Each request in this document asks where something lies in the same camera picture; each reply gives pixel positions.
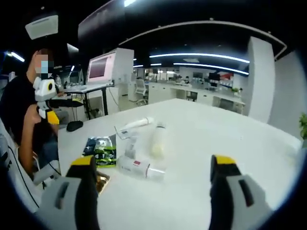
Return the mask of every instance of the white pillar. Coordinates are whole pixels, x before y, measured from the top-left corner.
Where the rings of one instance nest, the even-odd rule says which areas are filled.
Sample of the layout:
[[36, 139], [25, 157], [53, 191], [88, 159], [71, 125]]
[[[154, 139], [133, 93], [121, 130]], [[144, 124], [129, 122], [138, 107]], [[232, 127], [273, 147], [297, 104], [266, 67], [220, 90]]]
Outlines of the white pillar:
[[244, 114], [268, 123], [275, 90], [275, 61], [272, 45], [251, 37], [248, 43], [249, 76], [244, 93]]

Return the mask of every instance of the person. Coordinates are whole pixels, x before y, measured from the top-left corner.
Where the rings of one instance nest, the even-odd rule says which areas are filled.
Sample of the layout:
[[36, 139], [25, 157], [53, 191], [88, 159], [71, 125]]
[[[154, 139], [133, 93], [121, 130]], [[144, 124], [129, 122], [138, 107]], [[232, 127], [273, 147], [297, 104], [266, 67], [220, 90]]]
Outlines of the person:
[[36, 51], [25, 76], [18, 76], [9, 82], [0, 101], [0, 117], [19, 145], [19, 161], [30, 177], [33, 175], [33, 152], [38, 155], [41, 168], [59, 159], [59, 126], [51, 125], [39, 116], [33, 88], [37, 76], [48, 74], [47, 61], [52, 61], [49, 50]]

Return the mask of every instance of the ceiling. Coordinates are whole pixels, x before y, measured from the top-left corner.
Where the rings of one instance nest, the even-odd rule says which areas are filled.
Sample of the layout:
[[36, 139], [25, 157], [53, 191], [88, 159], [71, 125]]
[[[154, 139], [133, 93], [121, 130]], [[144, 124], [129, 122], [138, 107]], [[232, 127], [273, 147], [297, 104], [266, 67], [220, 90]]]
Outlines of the ceiling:
[[[292, 24], [294, 17], [287, 18], [282, 13], [293, 8], [293, 4], [281, 6], [278, 1], [267, 0], [136, 0], [124, 8], [123, 0], [113, 0], [96, 12], [103, 22], [95, 23], [93, 29], [86, 27], [88, 34], [78, 39], [78, 25], [88, 15], [107, 3], [107, 0], [88, 0], [86, 4], [62, 4], [54, 0], [43, 4], [32, 2], [26, 7], [16, 9], [9, 3], [3, 18], [1, 51], [12, 50], [29, 60], [33, 51], [41, 46], [50, 47], [55, 53], [55, 65], [72, 64], [68, 57], [66, 44], [80, 48], [85, 60], [108, 52], [128, 38], [140, 33], [174, 23], [209, 20], [235, 22], [270, 32], [288, 45], [283, 55], [295, 48], [297, 28]], [[24, 26], [33, 17], [56, 11], [59, 14], [59, 34], [31, 41]], [[248, 59], [249, 37], [257, 36], [272, 43], [277, 54], [283, 46], [266, 36], [250, 30], [226, 25], [192, 24], [157, 30], [132, 39], [119, 47], [135, 50], [135, 64], [150, 66], [162, 63], [185, 62], [186, 57], [149, 58], [150, 55], [166, 53], [210, 53]], [[239, 69], [240, 62], [216, 57], [198, 57], [200, 64], [224, 66]], [[5, 59], [2, 73], [15, 71], [22, 74], [26, 64], [14, 58]]]

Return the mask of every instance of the potted plant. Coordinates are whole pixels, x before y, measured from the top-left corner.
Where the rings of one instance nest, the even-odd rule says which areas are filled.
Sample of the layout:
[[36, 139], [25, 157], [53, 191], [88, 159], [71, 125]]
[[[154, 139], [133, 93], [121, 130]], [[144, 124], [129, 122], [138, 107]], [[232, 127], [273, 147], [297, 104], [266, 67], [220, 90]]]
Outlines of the potted plant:
[[302, 113], [299, 118], [299, 126], [301, 128], [301, 137], [304, 140], [303, 148], [307, 147], [307, 114]]

